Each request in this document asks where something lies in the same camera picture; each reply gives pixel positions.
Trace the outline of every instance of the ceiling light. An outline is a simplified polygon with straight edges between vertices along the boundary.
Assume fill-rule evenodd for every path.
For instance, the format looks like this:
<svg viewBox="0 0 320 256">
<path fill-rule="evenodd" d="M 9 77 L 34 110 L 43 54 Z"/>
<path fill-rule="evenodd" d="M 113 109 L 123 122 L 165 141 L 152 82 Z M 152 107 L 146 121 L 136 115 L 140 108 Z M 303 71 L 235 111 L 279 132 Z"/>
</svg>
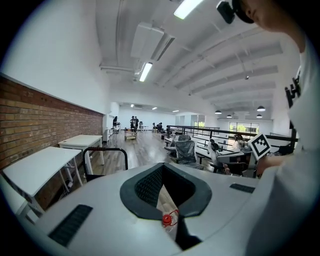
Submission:
<svg viewBox="0 0 320 256">
<path fill-rule="evenodd" d="M 256 111 L 258 111 L 258 112 L 263 112 L 263 111 L 266 111 L 266 109 L 265 109 L 264 106 L 259 106 Z"/>
<path fill-rule="evenodd" d="M 142 75 L 140 76 L 140 82 L 144 82 L 146 80 L 146 77 L 147 77 L 151 67 L 152 67 L 151 62 L 148 62 L 144 65 Z"/>
<path fill-rule="evenodd" d="M 203 0 L 184 0 L 173 13 L 180 19 L 184 19 L 195 9 Z"/>
</svg>

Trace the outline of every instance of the person's neck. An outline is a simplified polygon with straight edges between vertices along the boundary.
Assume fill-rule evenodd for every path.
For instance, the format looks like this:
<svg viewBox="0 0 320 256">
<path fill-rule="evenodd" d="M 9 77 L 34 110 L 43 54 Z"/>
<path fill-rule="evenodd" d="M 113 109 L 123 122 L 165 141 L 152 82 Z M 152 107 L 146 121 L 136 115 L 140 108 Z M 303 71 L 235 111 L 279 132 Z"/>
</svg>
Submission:
<svg viewBox="0 0 320 256">
<path fill-rule="evenodd" d="M 299 25 L 290 17 L 283 29 L 283 32 L 286 33 L 291 39 L 295 42 L 299 48 L 299 52 L 302 54 L 306 49 L 306 35 Z"/>
</svg>

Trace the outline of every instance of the green tree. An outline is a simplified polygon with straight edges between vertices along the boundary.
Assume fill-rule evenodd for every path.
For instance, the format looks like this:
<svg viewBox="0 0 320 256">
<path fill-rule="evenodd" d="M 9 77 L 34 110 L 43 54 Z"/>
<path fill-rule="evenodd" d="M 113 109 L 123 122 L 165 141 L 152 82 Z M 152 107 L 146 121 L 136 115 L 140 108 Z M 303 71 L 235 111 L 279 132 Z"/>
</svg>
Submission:
<svg viewBox="0 0 320 256">
<path fill-rule="evenodd" d="M 238 126 L 236 127 L 236 131 L 240 133 L 245 133 L 246 127 L 243 124 L 238 124 Z"/>
</svg>

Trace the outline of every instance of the black camera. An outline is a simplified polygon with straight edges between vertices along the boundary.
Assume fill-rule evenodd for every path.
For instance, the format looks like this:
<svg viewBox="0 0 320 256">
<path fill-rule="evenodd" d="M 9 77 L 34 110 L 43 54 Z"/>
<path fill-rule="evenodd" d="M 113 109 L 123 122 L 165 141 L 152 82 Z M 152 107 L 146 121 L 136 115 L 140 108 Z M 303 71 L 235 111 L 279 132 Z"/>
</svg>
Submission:
<svg viewBox="0 0 320 256">
<path fill-rule="evenodd" d="M 226 23 L 231 24 L 235 19 L 235 12 L 227 1 L 220 1 L 216 9 L 221 14 Z"/>
</svg>

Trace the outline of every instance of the cart handle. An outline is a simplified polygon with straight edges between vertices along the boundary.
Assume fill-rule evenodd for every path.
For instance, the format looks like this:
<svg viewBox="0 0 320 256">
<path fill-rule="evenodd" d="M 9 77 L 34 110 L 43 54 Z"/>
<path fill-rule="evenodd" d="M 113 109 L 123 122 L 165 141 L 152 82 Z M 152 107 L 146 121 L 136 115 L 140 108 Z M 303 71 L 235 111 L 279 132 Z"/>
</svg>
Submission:
<svg viewBox="0 0 320 256">
<path fill-rule="evenodd" d="M 85 176 L 88 175 L 87 166 L 85 164 L 85 162 L 86 162 L 85 155 L 86 155 L 87 151 L 121 151 L 124 154 L 125 169 L 128 170 L 128 155 L 127 155 L 127 152 L 124 151 L 122 148 L 117 148 L 117 147 L 112 147 L 112 148 L 108 148 L 108 147 L 87 147 L 83 151 L 83 154 L 82 154 L 82 162 L 83 162 L 83 169 L 84 169 Z"/>
</svg>

